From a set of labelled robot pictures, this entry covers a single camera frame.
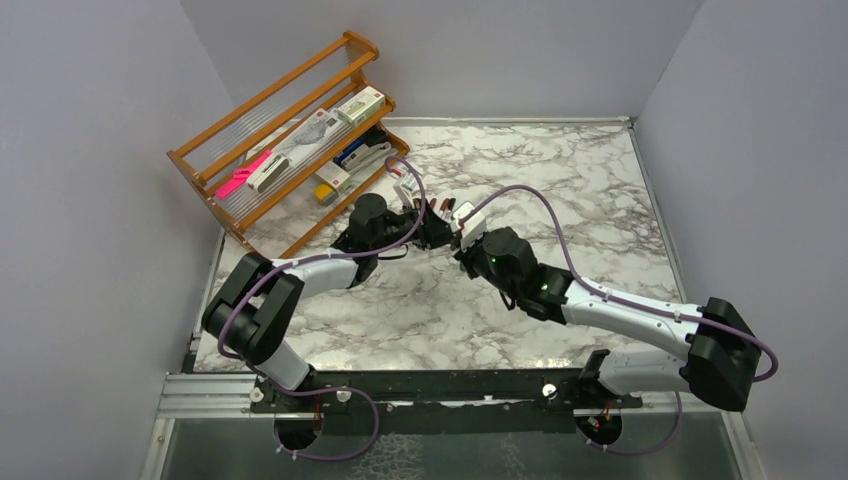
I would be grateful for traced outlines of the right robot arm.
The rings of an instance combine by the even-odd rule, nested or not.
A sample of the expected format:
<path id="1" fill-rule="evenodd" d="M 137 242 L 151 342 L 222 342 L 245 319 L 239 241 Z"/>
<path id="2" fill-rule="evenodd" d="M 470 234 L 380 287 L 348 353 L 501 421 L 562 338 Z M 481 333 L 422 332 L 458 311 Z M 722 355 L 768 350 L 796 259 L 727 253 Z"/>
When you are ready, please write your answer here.
<path id="1" fill-rule="evenodd" d="M 704 306 L 668 303 L 605 289 L 539 262 L 510 227 L 474 236 L 459 232 L 452 247 L 468 276 L 493 285 L 508 309 L 649 345 L 642 352 L 593 353 L 576 383 L 585 404 L 600 407 L 615 396 L 672 391 L 725 411 L 746 409 L 764 349 L 730 302 L 712 297 Z"/>

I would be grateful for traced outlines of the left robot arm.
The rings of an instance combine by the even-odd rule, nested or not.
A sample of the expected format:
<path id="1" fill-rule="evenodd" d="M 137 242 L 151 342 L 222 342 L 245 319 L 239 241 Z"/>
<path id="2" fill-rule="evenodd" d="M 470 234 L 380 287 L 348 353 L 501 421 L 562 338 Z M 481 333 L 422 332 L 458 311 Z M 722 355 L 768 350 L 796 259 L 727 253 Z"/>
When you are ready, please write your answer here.
<path id="1" fill-rule="evenodd" d="M 326 252 L 298 259 L 272 260 L 256 252 L 242 256 L 206 306 L 201 326 L 275 382 L 285 407 L 302 410 L 314 397 L 308 378 L 312 367 L 284 339 L 299 301 L 360 285 L 387 250 L 407 244 L 436 249 L 452 236 L 449 222 L 426 202 L 395 213 L 382 196 L 364 194 L 354 203 L 348 227 Z"/>

